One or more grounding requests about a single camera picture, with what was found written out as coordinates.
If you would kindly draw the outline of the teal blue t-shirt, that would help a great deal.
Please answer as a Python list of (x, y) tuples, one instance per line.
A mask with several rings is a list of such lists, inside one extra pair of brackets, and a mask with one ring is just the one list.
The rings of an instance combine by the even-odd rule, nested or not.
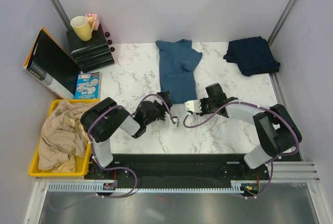
[(183, 104), (196, 100), (194, 70), (202, 53), (192, 48), (192, 41), (182, 39), (177, 42), (156, 41), (159, 49), (159, 79), (161, 91), (170, 92), (173, 104)]

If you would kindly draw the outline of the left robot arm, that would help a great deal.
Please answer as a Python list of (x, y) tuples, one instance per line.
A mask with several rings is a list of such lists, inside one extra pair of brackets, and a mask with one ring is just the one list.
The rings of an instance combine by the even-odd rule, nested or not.
[(179, 118), (171, 113), (173, 103), (169, 95), (170, 92), (165, 91), (145, 96), (134, 113), (108, 97), (82, 115), (80, 123), (91, 142), (96, 173), (101, 178), (108, 179), (114, 173), (110, 138), (116, 130), (121, 129), (137, 139), (156, 121), (164, 121), (170, 128), (179, 127)]

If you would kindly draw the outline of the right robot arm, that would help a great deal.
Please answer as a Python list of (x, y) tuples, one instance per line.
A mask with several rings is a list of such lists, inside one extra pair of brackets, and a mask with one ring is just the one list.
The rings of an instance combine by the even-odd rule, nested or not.
[(250, 179), (257, 173), (257, 167), (272, 161), (291, 148), (298, 149), (302, 135), (282, 104), (258, 107), (236, 97), (227, 97), (220, 84), (206, 87), (207, 97), (200, 99), (199, 115), (216, 113), (253, 125), (259, 144), (244, 156), (244, 163), (238, 166), (239, 175)]

